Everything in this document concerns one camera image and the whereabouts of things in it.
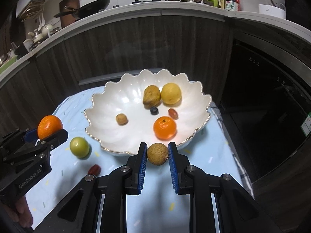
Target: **bolt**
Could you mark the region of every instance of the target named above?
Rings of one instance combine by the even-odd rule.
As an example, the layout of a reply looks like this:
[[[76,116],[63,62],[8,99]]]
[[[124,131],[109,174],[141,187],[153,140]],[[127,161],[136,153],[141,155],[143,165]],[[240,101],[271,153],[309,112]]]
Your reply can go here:
[[[224,180],[231,180],[232,179],[232,177],[229,173],[225,173],[222,177]]]
[[[196,167],[195,167],[195,166],[193,166],[193,165],[189,165],[189,166],[187,166],[187,170],[188,170],[189,172],[194,172],[194,171],[195,171],[195,169],[196,169]]]
[[[130,167],[129,166],[121,166],[120,170],[122,172],[127,172],[128,170],[130,170]]]
[[[87,175],[85,175],[84,179],[86,181],[92,181],[94,179],[94,175],[93,174],[87,174]]]

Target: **orange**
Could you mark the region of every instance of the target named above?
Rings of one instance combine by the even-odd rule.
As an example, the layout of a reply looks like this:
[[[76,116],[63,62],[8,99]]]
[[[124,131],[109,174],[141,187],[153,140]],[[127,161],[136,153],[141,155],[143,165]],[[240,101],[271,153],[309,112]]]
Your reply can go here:
[[[38,137],[40,140],[46,138],[63,128],[62,121],[56,116],[44,117],[38,126]]]
[[[158,139],[169,139],[176,134],[176,123],[170,117],[160,117],[153,124],[153,131]]]

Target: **tablecloth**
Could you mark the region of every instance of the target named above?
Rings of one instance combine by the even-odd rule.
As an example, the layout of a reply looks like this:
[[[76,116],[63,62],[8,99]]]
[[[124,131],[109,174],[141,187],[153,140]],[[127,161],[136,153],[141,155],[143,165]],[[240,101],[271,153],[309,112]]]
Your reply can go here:
[[[26,194],[34,218],[33,228],[87,174],[91,166],[100,165],[100,176],[103,176],[126,164],[127,156],[113,156],[103,151],[99,142],[85,133],[88,122],[83,112],[92,106],[92,95],[103,91],[104,87],[97,87],[72,95],[55,110],[54,115],[62,120],[69,137],[67,142],[51,151],[52,171]],[[86,159],[76,158],[69,149],[71,139],[77,136],[85,137],[90,143],[91,154]],[[213,111],[205,128],[180,152],[188,156],[191,164],[206,173],[217,176],[229,173],[242,184],[235,158]],[[219,232],[215,201],[212,200]],[[154,166],[147,162],[142,193],[139,196],[127,196],[128,233],[188,233],[189,204],[189,195],[175,194],[169,163]]]

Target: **red date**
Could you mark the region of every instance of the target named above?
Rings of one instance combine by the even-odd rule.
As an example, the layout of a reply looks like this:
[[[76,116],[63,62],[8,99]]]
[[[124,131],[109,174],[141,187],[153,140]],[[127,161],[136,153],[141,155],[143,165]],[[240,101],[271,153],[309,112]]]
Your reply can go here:
[[[93,165],[87,174],[94,174],[95,176],[98,176],[101,172],[101,167],[99,165]]]
[[[169,116],[173,119],[178,119],[178,113],[174,109],[169,109]]]

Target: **black dishwasher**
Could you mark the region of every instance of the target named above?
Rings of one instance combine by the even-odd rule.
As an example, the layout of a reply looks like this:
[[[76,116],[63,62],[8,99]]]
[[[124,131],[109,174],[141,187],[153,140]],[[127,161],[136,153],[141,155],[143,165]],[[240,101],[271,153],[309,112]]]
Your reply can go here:
[[[306,140],[310,95],[308,84],[283,63],[235,40],[220,111],[252,182]]]

